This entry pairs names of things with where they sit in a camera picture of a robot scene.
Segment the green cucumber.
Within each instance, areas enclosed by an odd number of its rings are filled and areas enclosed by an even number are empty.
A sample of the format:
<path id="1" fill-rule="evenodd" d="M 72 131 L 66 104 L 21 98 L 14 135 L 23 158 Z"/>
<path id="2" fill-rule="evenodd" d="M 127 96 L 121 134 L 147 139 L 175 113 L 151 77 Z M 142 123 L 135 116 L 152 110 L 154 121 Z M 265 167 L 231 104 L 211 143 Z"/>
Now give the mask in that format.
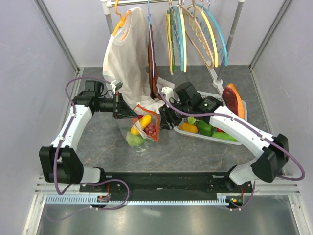
<path id="1" fill-rule="evenodd" d="M 226 141 L 237 141 L 234 137 L 225 132 L 215 132 L 211 137 Z"/>

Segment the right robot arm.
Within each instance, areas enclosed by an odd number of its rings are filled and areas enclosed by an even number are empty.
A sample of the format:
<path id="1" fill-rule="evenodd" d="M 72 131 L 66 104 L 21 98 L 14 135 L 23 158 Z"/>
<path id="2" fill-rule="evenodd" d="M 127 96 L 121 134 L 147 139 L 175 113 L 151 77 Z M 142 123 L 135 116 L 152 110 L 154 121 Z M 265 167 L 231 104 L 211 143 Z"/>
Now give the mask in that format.
<path id="1" fill-rule="evenodd" d="M 182 118 L 191 116 L 223 130 L 255 156 L 255 160 L 229 170 L 224 180 L 228 192 L 236 192 L 248 181 L 260 179 L 271 183 L 279 176 L 289 160 L 286 136 L 274 136 L 256 128 L 234 114 L 218 99 L 212 96 L 203 98 L 190 82 L 177 87 L 177 102 L 170 100 L 172 96 L 166 90 L 167 87 L 159 89 L 159 95 L 165 102 L 159 111 L 167 129 L 176 126 Z"/>

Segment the white cauliflower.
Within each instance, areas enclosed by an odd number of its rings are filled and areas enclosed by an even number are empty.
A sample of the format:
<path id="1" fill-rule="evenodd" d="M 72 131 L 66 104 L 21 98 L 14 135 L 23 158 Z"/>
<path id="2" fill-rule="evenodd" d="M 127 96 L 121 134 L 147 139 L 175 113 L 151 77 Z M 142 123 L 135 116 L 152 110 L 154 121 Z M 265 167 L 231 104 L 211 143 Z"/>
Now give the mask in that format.
<path id="1" fill-rule="evenodd" d="M 193 116 L 189 116 L 187 120 L 190 125 L 194 125 L 197 121 Z"/>

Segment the cream hanger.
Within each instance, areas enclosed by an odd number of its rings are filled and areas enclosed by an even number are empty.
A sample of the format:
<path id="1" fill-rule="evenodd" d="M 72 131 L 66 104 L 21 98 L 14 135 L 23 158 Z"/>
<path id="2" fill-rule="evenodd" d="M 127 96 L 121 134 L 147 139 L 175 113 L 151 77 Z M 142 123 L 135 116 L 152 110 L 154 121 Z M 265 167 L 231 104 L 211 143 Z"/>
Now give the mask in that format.
<path id="1" fill-rule="evenodd" d="M 174 75 L 173 71 L 173 52 L 172 52 L 172 41 L 170 35 L 170 15 L 169 11 L 166 11 L 166 30 L 167 30 L 167 42 L 168 42 L 168 53 L 169 53 L 169 66 L 170 66 L 170 74 Z"/>

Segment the green bell pepper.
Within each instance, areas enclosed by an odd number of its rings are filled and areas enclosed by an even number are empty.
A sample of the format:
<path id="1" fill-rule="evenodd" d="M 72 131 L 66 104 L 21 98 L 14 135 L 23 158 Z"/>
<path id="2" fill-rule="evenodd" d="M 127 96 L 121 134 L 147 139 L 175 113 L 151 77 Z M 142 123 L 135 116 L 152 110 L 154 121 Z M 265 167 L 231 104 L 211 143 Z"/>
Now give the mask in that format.
<path id="1" fill-rule="evenodd" d="M 214 133 L 214 127 L 202 120 L 196 122 L 196 127 L 201 135 L 211 137 Z"/>

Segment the light blue hanger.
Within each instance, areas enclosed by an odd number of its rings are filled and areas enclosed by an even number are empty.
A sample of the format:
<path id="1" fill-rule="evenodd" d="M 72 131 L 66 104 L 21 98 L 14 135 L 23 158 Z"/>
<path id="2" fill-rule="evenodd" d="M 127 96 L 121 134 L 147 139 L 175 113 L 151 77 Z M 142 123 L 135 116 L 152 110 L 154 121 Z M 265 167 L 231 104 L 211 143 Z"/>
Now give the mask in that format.
<path id="1" fill-rule="evenodd" d="M 175 5 L 170 10 L 172 14 L 172 29 L 177 44 L 180 56 L 180 70 L 187 71 L 187 49 L 186 49 L 186 35 L 185 35 L 185 22 L 182 13 L 181 5 Z"/>

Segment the beige hanger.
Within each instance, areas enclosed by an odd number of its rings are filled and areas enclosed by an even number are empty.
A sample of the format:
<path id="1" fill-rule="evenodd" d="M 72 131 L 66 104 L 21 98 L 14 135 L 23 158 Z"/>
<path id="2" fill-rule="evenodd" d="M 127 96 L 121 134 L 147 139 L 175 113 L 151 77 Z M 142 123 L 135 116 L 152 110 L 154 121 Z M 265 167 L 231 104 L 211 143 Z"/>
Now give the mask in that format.
<path id="1" fill-rule="evenodd" d="M 190 42 L 196 48 L 197 52 L 199 53 L 200 57 L 203 59 L 207 67 L 209 69 L 213 69 L 214 68 L 213 46 L 211 45 L 210 42 L 206 40 L 205 35 L 201 30 L 199 23 L 197 22 L 196 17 L 198 17 L 200 21 L 203 21 L 203 17 L 202 14 L 196 8 L 196 1 L 193 0 L 191 6 L 188 7 L 182 6 L 182 10 L 183 15 L 186 17 L 187 22 L 191 27 L 192 31 L 194 32 L 196 39 L 199 41 L 199 44 L 202 47 L 203 52 L 197 46 L 196 42 L 194 42 L 194 40 L 191 39 L 191 36 L 187 34 Z"/>

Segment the green hanger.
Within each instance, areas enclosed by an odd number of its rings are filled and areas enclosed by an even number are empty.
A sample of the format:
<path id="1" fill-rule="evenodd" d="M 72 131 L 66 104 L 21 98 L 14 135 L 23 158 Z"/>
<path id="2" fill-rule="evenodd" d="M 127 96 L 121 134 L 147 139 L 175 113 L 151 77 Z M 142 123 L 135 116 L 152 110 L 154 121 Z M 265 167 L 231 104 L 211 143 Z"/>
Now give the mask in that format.
<path id="1" fill-rule="evenodd" d="M 173 74 L 176 72 L 176 59 L 175 59 L 175 42 L 174 42 L 174 31 L 173 31 L 173 16 L 171 12 L 171 8 L 169 11 L 170 14 L 170 33 L 171 33 L 171 43 L 172 43 L 172 57 L 173 57 L 173 62 L 172 62 L 172 67 L 173 67 Z"/>

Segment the green cabbage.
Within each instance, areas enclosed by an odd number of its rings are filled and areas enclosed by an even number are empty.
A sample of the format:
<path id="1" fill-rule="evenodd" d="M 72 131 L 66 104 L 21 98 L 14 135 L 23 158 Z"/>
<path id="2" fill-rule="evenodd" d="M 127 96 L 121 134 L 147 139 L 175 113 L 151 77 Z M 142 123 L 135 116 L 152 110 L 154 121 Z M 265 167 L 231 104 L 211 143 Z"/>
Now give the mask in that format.
<path id="1" fill-rule="evenodd" d="M 126 134 L 126 141 L 129 146 L 140 146 L 145 142 L 141 135 L 133 135 L 131 132 Z"/>

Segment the red grape bunch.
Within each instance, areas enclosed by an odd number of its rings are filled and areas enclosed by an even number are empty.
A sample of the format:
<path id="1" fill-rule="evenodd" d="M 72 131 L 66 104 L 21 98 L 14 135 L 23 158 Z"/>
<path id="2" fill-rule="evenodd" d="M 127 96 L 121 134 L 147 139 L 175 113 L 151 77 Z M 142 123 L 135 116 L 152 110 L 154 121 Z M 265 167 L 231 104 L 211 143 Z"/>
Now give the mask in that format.
<path id="1" fill-rule="evenodd" d="M 157 137 L 157 128 L 153 123 L 148 124 L 144 131 L 148 136 L 151 136 L 152 138 Z"/>

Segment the yellow corn cob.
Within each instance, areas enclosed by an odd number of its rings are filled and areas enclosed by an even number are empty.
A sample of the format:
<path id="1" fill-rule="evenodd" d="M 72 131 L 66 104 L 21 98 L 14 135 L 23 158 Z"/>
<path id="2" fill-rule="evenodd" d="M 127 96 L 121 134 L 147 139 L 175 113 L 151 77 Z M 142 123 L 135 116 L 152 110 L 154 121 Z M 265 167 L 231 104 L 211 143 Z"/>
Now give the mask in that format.
<path id="1" fill-rule="evenodd" d="M 133 135 L 139 135 L 139 132 L 144 130 L 148 124 L 150 124 L 152 121 L 152 115 L 151 114 L 145 114 L 143 115 L 132 127 L 131 127 L 131 133 Z"/>

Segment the teal hanger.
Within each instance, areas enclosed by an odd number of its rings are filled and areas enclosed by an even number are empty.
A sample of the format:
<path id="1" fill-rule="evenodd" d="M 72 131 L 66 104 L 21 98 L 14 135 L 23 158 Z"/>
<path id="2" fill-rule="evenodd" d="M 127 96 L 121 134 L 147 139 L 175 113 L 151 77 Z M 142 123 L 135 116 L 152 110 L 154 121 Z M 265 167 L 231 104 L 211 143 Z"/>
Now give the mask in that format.
<path id="1" fill-rule="evenodd" d="M 210 24 L 212 26 L 214 36 L 215 36 L 216 45 L 217 45 L 218 62 L 221 62 L 221 64 L 228 66 L 228 51 L 226 48 L 226 43 L 224 41 L 223 33 L 221 31 L 221 28 L 220 28 L 218 22 L 216 21 L 213 14 L 210 12 L 209 6 L 207 8 L 201 4 L 196 4 L 196 6 L 201 7 L 203 9 L 204 13 L 207 15 L 207 17 L 210 21 Z M 199 23 L 199 25 L 201 27 L 201 30 L 203 31 L 203 33 L 205 35 L 206 40 L 208 42 L 210 42 L 212 45 L 212 41 L 211 41 L 210 34 L 209 34 L 205 20 L 200 21 L 198 19 L 198 17 L 196 17 L 196 19 L 197 19 L 197 22 Z"/>

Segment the brown cloth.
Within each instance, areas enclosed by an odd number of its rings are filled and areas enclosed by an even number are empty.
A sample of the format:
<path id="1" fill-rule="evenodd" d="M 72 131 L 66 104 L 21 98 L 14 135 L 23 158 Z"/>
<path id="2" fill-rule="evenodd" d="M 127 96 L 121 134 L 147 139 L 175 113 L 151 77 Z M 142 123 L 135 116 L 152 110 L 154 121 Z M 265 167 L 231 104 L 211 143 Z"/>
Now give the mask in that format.
<path id="1" fill-rule="evenodd" d="M 153 41 L 153 29 L 152 25 L 148 28 L 148 68 L 149 68 L 149 86 L 150 86 L 150 97 L 152 99 L 161 99 L 158 93 L 158 70 L 154 56 L 154 41 Z"/>

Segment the papaya slice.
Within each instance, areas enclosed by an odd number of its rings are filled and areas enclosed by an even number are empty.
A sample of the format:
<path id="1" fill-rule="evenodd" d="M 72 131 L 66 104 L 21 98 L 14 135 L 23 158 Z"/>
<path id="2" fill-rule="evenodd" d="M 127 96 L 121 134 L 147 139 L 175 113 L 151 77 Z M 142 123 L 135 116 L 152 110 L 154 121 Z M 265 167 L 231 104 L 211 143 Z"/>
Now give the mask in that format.
<path id="1" fill-rule="evenodd" d="M 231 112 L 241 119 L 245 119 L 243 102 L 234 84 L 229 83 L 226 85 L 222 93 L 222 99 Z"/>

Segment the clear zip top bag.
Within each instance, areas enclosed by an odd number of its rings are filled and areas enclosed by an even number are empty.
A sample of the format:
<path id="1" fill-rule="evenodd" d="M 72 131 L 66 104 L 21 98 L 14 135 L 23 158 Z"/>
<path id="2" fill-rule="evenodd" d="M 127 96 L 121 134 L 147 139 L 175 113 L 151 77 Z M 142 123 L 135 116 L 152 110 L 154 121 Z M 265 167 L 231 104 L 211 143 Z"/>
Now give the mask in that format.
<path id="1" fill-rule="evenodd" d="M 159 141 L 161 117 L 155 111 L 144 108 L 139 103 L 133 108 L 137 117 L 119 119 L 118 127 L 130 147 L 147 148 Z"/>

